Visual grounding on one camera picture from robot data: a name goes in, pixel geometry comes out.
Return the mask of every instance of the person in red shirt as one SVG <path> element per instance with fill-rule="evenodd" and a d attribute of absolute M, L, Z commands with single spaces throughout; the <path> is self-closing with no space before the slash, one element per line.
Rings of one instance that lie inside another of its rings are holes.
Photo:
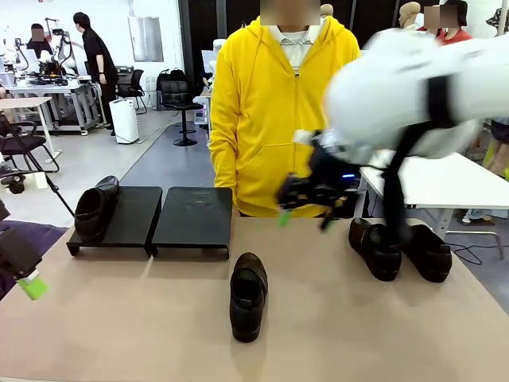
<path fill-rule="evenodd" d="M 447 31 L 443 29 L 438 36 L 443 45 L 472 39 L 472 36 L 463 30 L 467 25 L 467 12 L 468 4 L 462 0 L 448 0 L 440 7 L 441 26 L 447 27 Z"/>

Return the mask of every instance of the black shoe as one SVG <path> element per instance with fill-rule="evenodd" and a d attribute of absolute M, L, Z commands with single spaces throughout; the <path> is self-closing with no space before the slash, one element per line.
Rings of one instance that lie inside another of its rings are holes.
<path fill-rule="evenodd" d="M 116 177 L 105 177 L 81 196 L 76 207 L 74 227 L 83 242 L 100 242 L 119 199 Z"/>
<path fill-rule="evenodd" d="M 350 223 L 348 241 L 362 256 L 370 272 L 381 281 L 392 281 L 401 267 L 401 251 L 387 240 L 387 227 L 371 224 L 365 219 L 354 219 Z"/>
<path fill-rule="evenodd" d="M 269 284 L 260 259 L 248 252 L 237 260 L 230 281 L 230 322 L 233 337 L 252 342 L 260 334 Z"/>
<path fill-rule="evenodd" d="M 419 224 L 410 228 L 412 240 L 403 246 L 403 252 L 424 279 L 432 283 L 443 283 L 453 266 L 451 247 L 426 225 Z"/>

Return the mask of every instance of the yellow jacket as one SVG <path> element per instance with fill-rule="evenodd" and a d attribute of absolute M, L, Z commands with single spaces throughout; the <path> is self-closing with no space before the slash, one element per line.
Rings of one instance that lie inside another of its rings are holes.
<path fill-rule="evenodd" d="M 217 60 L 210 151 L 216 187 L 233 190 L 240 212 L 276 216 L 275 195 L 288 173 L 309 175 L 311 148 L 293 143 L 293 133 L 325 128 L 324 90 L 359 55 L 356 38 L 332 17 L 299 73 L 259 18 L 227 39 Z M 310 205 L 294 215 L 322 212 Z"/>

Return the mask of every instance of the black pants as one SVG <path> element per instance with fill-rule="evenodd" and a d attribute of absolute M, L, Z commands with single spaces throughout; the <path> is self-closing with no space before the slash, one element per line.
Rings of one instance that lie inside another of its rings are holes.
<path fill-rule="evenodd" d="M 113 119 L 111 118 L 110 102 L 117 99 L 115 95 L 116 91 L 117 81 L 107 80 L 106 85 L 101 84 L 101 92 L 103 93 L 101 100 L 103 101 L 104 118 L 106 122 L 111 124 L 113 124 Z"/>

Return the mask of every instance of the black backpack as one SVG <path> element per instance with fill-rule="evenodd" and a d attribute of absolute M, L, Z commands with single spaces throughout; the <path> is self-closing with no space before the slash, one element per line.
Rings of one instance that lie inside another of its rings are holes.
<path fill-rule="evenodd" d="M 159 76 L 157 77 L 157 88 L 156 90 L 161 91 L 162 86 L 161 83 L 163 81 L 184 81 L 188 82 L 188 79 L 186 78 L 184 72 L 182 72 L 180 69 L 175 68 L 170 73 L 168 73 L 169 69 L 163 70 L 161 73 L 159 73 Z"/>

